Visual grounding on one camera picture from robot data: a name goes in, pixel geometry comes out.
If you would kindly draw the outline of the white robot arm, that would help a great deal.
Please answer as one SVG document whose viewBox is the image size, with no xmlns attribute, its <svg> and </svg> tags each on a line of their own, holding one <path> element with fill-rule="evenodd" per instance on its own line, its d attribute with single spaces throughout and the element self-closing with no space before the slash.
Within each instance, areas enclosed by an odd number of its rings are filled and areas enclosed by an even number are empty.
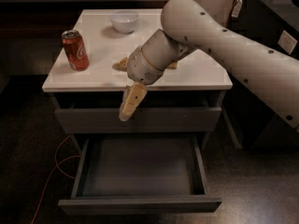
<svg viewBox="0 0 299 224">
<path fill-rule="evenodd" d="M 299 127 L 299 61 L 243 35 L 208 15 L 193 0 L 170 0 L 161 25 L 126 60 L 134 84 L 125 89 L 119 119 L 128 120 L 164 70 L 200 49 L 268 105 L 293 128 Z"/>
</svg>

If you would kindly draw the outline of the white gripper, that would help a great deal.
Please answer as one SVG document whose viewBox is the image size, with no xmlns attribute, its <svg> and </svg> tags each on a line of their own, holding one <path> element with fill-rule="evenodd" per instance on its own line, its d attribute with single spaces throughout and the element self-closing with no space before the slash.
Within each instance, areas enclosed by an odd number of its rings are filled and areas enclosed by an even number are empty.
<svg viewBox="0 0 299 224">
<path fill-rule="evenodd" d="M 117 71 L 127 71 L 128 77 L 135 81 L 132 86 L 125 88 L 120 106 L 119 119 L 127 121 L 146 97 L 148 90 L 145 85 L 154 84 L 164 72 L 150 65 L 140 46 L 131 53 L 128 59 L 121 59 L 114 63 L 112 68 Z"/>
</svg>

